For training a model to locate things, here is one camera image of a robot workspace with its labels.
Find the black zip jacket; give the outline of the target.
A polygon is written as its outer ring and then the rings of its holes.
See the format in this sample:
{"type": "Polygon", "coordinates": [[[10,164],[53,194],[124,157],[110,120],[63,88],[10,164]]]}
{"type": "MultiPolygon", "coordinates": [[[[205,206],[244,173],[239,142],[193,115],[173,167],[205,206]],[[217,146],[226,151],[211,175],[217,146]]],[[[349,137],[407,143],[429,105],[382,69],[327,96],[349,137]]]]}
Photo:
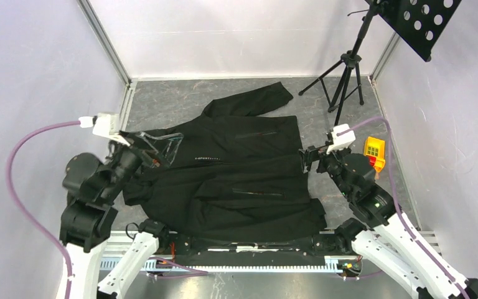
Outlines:
{"type": "Polygon", "coordinates": [[[168,168],[141,167],[124,202],[181,234],[237,242],[282,242],[326,227],[311,197],[295,116],[270,117],[292,94],[280,82],[212,100],[202,113],[154,136],[181,133],[168,168]]]}

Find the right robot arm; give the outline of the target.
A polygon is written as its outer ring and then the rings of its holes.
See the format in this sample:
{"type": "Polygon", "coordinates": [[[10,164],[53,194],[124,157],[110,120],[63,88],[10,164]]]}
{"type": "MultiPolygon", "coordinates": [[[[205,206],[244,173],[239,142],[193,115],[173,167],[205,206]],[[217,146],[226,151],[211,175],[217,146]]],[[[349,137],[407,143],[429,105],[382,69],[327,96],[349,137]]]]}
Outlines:
{"type": "Polygon", "coordinates": [[[467,278],[447,263],[421,236],[390,193],[375,182],[366,156],[349,149],[310,147],[299,152],[308,171],[317,161],[349,203],[354,217],[335,230],[342,254],[374,263],[411,298],[478,298],[478,279],[467,278]]]}

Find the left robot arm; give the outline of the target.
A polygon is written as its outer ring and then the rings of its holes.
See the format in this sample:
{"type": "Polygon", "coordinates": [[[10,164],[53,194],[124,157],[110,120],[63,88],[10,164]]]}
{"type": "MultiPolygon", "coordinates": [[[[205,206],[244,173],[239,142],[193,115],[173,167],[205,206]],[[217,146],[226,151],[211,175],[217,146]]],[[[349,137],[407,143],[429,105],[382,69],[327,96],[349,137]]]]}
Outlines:
{"type": "Polygon", "coordinates": [[[139,168],[170,167],[184,139],[181,133],[153,136],[144,131],[105,137],[113,145],[108,161],[103,163],[91,153],[79,154],[68,162],[62,182],[67,207],[59,239],[71,259],[70,298],[124,298],[148,258],[163,254],[171,245],[165,225],[146,219],[121,260],[103,280],[98,279],[118,215],[115,199],[139,168]]]}

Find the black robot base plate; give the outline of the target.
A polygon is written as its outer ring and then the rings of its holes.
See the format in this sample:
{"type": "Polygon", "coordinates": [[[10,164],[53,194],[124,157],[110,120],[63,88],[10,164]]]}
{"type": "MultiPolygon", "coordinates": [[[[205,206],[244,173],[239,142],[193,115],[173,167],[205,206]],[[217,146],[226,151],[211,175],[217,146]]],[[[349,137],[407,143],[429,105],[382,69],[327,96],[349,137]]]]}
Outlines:
{"type": "Polygon", "coordinates": [[[171,233],[157,256],[184,266],[322,265],[324,259],[360,261],[332,230],[278,242],[235,242],[171,233]]]}

